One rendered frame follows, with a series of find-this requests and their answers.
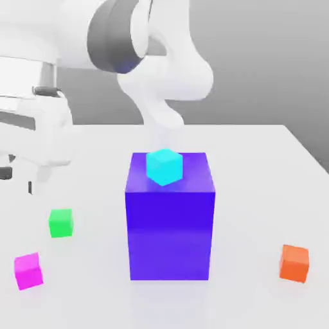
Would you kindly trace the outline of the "small cyan cube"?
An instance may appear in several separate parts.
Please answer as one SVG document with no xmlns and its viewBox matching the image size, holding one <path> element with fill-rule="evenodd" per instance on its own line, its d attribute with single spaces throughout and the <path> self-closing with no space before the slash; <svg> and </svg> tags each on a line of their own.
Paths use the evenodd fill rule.
<svg viewBox="0 0 329 329">
<path fill-rule="evenodd" d="M 160 186 L 179 181 L 183 177 L 183 156 L 170 149 L 161 149 L 146 155 L 147 177 Z"/>
</svg>

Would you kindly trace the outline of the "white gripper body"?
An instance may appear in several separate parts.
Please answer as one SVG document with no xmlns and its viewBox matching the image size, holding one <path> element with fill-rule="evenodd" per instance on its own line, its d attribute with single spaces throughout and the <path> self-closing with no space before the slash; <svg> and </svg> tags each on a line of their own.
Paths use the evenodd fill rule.
<svg viewBox="0 0 329 329">
<path fill-rule="evenodd" d="M 35 120 L 30 130 L 0 122 L 0 154 L 13 154 L 39 166 L 65 166 L 74 157 L 74 129 L 67 98 L 36 96 L 5 101 L 8 114 Z"/>
</svg>

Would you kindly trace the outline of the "small magenta cube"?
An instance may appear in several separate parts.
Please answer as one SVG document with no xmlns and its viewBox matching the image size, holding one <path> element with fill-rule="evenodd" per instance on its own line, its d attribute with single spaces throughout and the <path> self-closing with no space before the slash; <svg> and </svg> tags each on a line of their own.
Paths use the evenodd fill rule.
<svg viewBox="0 0 329 329">
<path fill-rule="evenodd" d="M 25 290 L 44 283 L 38 253 L 16 257 L 14 260 L 14 273 L 19 290 Z"/>
</svg>

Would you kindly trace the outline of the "large blue box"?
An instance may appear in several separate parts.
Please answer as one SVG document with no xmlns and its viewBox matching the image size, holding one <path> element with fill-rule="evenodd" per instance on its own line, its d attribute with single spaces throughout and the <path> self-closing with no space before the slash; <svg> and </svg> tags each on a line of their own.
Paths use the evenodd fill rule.
<svg viewBox="0 0 329 329">
<path fill-rule="evenodd" d="M 183 178 L 160 186 L 134 153 L 125 188 L 132 280 L 208 280 L 215 186 L 204 153 L 184 153 Z"/>
</svg>

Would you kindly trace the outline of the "small orange cube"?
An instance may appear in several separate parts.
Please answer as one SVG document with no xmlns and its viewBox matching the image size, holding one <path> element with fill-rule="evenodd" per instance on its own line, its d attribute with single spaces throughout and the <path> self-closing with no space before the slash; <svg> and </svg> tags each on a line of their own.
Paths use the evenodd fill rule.
<svg viewBox="0 0 329 329">
<path fill-rule="evenodd" d="M 283 245 L 280 258 L 281 279 L 305 283 L 309 266 L 308 249 L 293 245 Z"/>
</svg>

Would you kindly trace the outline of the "small green cube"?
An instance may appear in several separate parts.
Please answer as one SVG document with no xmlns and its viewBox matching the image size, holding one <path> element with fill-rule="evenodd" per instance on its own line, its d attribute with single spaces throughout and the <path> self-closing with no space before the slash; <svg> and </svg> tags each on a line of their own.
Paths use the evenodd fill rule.
<svg viewBox="0 0 329 329">
<path fill-rule="evenodd" d="M 49 215 L 49 230 L 52 238 L 62 238 L 73 234 L 72 209 L 53 209 Z"/>
</svg>

